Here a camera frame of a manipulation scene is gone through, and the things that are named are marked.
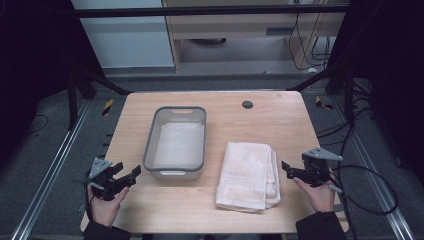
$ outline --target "sleeve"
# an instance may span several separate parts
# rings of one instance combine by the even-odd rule
[[[106,227],[90,221],[82,233],[84,240],[129,240],[131,233],[116,227]]]
[[[317,212],[296,222],[299,240],[345,240],[346,235],[334,212]]]

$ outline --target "folded towel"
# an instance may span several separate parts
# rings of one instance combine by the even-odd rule
[[[216,191],[216,204],[256,212],[280,202],[276,154],[260,143],[229,142]]]

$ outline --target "plastic tray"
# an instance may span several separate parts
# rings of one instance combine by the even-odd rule
[[[161,107],[153,118],[143,165],[156,179],[194,180],[205,156],[206,111]]]

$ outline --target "wooden table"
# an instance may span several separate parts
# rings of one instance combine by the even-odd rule
[[[251,109],[242,107],[251,101]],[[207,112],[202,176],[195,181],[156,180],[142,166],[155,111],[162,106],[201,106]],[[241,213],[215,206],[227,142],[257,142],[277,154],[281,202],[261,213]],[[127,98],[106,159],[123,162],[122,175],[137,165],[142,173],[121,205],[115,226],[134,233],[293,233],[295,222],[314,211],[306,195],[281,169],[281,160],[303,168],[301,153],[318,146],[298,92],[155,92]],[[341,222],[347,230],[344,216]],[[85,216],[81,229],[87,225]]]

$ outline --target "hand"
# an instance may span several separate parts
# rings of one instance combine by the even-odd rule
[[[297,177],[293,178],[293,181],[308,195],[309,202],[315,212],[334,211],[335,192],[327,184],[313,188]]]
[[[93,220],[106,227],[112,227],[115,221],[116,215],[118,214],[121,202],[127,196],[130,188],[125,187],[115,198],[111,201],[104,201],[100,198],[93,197],[93,191],[91,186],[88,186],[88,197],[91,200],[91,212],[93,214]]]

